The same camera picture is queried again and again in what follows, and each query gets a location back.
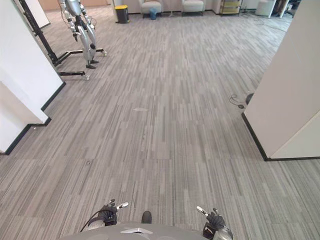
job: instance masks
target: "robot body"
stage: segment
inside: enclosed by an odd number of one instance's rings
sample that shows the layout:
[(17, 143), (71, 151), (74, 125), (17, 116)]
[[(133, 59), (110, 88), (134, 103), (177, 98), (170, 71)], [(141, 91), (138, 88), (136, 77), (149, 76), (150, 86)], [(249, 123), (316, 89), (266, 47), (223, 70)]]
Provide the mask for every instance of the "robot body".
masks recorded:
[[(96, 67), (91, 64), (98, 63), (98, 61), (94, 60), (96, 54), (96, 32), (86, 13), (86, 9), (80, 0), (59, 0), (59, 4), (70, 25), (73, 37), (76, 41), (78, 41), (78, 37), (81, 40), (86, 67), (95, 69)], [(86, 23), (82, 21), (81, 14), (84, 16)]]

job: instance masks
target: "wheeled base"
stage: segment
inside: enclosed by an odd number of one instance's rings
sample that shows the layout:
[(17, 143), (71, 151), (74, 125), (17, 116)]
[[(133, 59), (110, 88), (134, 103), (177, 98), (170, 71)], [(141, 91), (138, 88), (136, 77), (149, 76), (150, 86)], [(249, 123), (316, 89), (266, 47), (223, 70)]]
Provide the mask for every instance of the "wheeled base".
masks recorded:
[[(103, 56), (107, 56), (107, 52), (103, 48), (97, 48), (97, 52), (100, 52), (103, 54)], [(61, 64), (67, 57), (69, 57), (72, 54), (82, 54), (83, 50), (75, 50), (75, 51), (66, 51), (64, 54), (62, 54), (60, 57), (57, 58), (55, 62), (53, 62), (53, 65), (56, 67), (59, 64)], [(60, 71), (58, 72), (60, 76), (84, 76), (84, 80), (88, 81), (90, 76), (87, 75), (84, 71)]]
[[(97, 52), (102, 53), (104, 56), (107, 56), (107, 52), (103, 48), (97, 48)], [(58, 57), (57, 61), (53, 63), (53, 65), (56, 67), (59, 64), (61, 64), (67, 57), (69, 57), (72, 54), (82, 54), (83, 50), (75, 50), (75, 51), (66, 51), (64, 54)]]

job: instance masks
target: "black baseboard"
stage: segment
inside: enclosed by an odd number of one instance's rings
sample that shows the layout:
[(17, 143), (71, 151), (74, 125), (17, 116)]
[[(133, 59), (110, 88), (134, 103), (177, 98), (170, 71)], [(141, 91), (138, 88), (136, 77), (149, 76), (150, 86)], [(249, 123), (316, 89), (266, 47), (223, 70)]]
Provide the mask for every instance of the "black baseboard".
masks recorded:
[(54, 92), (54, 94), (48, 99), (48, 101), (45, 102), (45, 104), (41, 107), (41, 110), (44, 111), (49, 104), (55, 99), (55, 97), (58, 95), (58, 93), (60, 93), (60, 91), (64, 88), (64, 86), (66, 85), (66, 82), (64, 81), (60, 87)]
[[(213, 10), (211, 10), (211, 9), (206, 9), (206, 10), (204, 10), (205, 12), (207, 12), (207, 11), (212, 11), (212, 12), (214, 12)], [(172, 11), (173, 13), (181, 13), (181, 11)], [(162, 14), (169, 14), (169, 13), (171, 13), (171, 11), (163, 11), (163, 12), (158, 12), (158, 13), (162, 13)], [(128, 15), (137, 15), (137, 14), (141, 14), (140, 12), (132, 12), (132, 13), (128, 13)]]
[[(46, 101), (46, 103), (42, 106), (41, 108), (42, 111), (44, 111), (49, 106), (49, 104), (55, 99), (55, 97), (64, 88), (65, 85), (66, 85), (66, 82), (64, 81), (60, 85), (60, 87), (54, 92), (54, 94), (48, 99), (48, 101)], [(50, 122), (51, 122), (51, 118), (48, 117), (43, 124), (38, 124), (38, 123), (27, 124), (24, 127), (24, 129), (19, 133), (19, 135), (15, 138), (15, 140), (11, 143), (11, 145), (7, 148), (7, 150), (3, 153), (1, 152), (0, 155), (9, 155), (31, 127), (46, 127)]]
[(51, 24), (51, 22), (47, 23), (46, 25), (43, 25), (42, 27), (40, 27), (40, 29), (44, 29), (46, 26), (49, 26)]
[(7, 148), (7, 150), (5, 152), (1, 152), (0, 155), (9, 155), (14, 148), (18, 145), (18, 143), (20, 142), (20, 140), (24, 137), (24, 135), (28, 132), (28, 130), (31, 127), (46, 127), (48, 126), (48, 124), (51, 122), (51, 118), (48, 117), (47, 120), (43, 123), (43, 124), (27, 124), (24, 129), (22, 129), (22, 131), (19, 133), (19, 135), (14, 139), (14, 141), (11, 143), (11, 145)]
[(266, 162), (269, 162), (269, 161), (293, 161), (293, 160), (311, 160), (311, 159), (320, 159), (320, 156), (312, 156), (312, 157), (291, 157), (291, 158), (269, 158), (267, 157), (266, 155), (266, 152), (264, 150), (264, 148), (262, 147), (259, 139), (257, 138), (256, 134), (255, 134), (255, 131), (253, 130), (253, 128), (251, 127), (245, 113), (243, 112), (241, 114), (243, 120), (244, 120), (244, 123), (246, 125), (246, 127), (248, 128), (262, 158), (264, 161)]

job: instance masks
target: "black glove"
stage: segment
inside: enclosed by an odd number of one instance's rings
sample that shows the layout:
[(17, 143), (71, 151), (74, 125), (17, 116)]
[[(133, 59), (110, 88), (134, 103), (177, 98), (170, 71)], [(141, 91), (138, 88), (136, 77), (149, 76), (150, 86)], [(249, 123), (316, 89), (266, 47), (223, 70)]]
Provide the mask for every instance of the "black glove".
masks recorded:
[(213, 211), (206, 217), (206, 219), (215, 230), (223, 229), (226, 226), (224, 218)]
[(217, 214), (217, 210), (211, 212), (206, 219), (209, 221), (204, 225), (202, 235), (209, 240), (212, 240), (215, 236), (216, 231), (223, 229), (226, 226), (225, 220), (222, 216)]
[(91, 219), (89, 222), (88, 226), (95, 222), (95, 221), (103, 221), (105, 226), (110, 226), (110, 225), (116, 225), (117, 224), (117, 207), (115, 206), (114, 199), (109, 201), (109, 204), (104, 205), (99, 213), (98, 216)]
[(72, 36), (74, 37), (74, 40), (75, 40), (76, 42), (78, 42), (78, 35), (79, 35), (78, 32), (76, 32), (76, 31), (73, 31), (73, 32), (72, 32)]

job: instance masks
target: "cable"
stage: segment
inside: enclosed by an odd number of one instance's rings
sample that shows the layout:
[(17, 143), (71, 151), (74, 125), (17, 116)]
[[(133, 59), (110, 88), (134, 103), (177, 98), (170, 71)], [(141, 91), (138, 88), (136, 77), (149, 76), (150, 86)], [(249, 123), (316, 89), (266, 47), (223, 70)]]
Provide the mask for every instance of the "cable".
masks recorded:
[(97, 212), (95, 212), (90, 218), (89, 220), (84, 224), (84, 226), (81, 228), (80, 233), (85, 229), (85, 227), (88, 225), (88, 223), (91, 221), (91, 219), (94, 218), (94, 216), (98, 213), (104, 212), (105, 210), (99, 210)]
[(92, 20), (94, 20), (95, 21), (95, 24), (93, 24), (93, 26), (96, 26), (97, 25), (97, 23), (98, 23), (98, 21), (94, 18), (94, 17), (92, 17), (92, 16), (89, 16), (89, 18), (90, 18), (90, 21), (92, 21)]
[(233, 101), (235, 101), (235, 102), (237, 102), (237, 103), (242, 103), (242, 102), (240, 102), (240, 101), (235, 100), (236, 97), (237, 97), (236, 94), (232, 94), (231, 97), (229, 98), (229, 103), (237, 106), (237, 107), (240, 108), (240, 109), (244, 109), (245, 106), (244, 106), (243, 104), (236, 104), (236, 103), (233, 102)]
[(62, 8), (61, 8), (61, 5), (60, 5), (60, 2), (59, 2), (58, 0), (56, 0), (56, 2), (57, 2), (58, 5), (59, 5), (60, 15), (61, 15), (62, 20), (63, 20), (64, 24), (69, 28), (70, 26), (69, 26), (68, 23), (65, 21), (65, 17), (64, 17), (64, 15), (63, 15), (63, 13), (62, 13)]
[(236, 100), (237, 97), (238, 97), (238, 96), (237, 96), (236, 94), (232, 94), (231, 97), (230, 97), (230, 99), (233, 100), (233, 101), (235, 101), (235, 102), (237, 102), (237, 103), (240, 103), (240, 104), (244, 104), (244, 103), (245, 103), (244, 101), (238, 101), (238, 100)]
[[(272, 29), (276, 29), (276, 30), (285, 32), (285, 33), (287, 32), (286, 30), (283, 30), (281, 28), (266, 24), (262, 19), (269, 19), (269, 17), (267, 17), (267, 16), (256, 16), (253, 13), (250, 13), (250, 12), (243, 13), (241, 16), (246, 18), (246, 19), (253, 18), (253, 20), (255, 22), (259, 22), (259, 23), (256, 23), (256, 25), (263, 25), (263, 26), (267, 26), (267, 27), (272, 28)], [(280, 19), (277, 19), (277, 18), (273, 18), (273, 19), (275, 19), (277, 21), (280, 21), (280, 22), (285, 22), (285, 23), (288, 23), (288, 24), (290, 23), (288, 21), (280, 20)]]

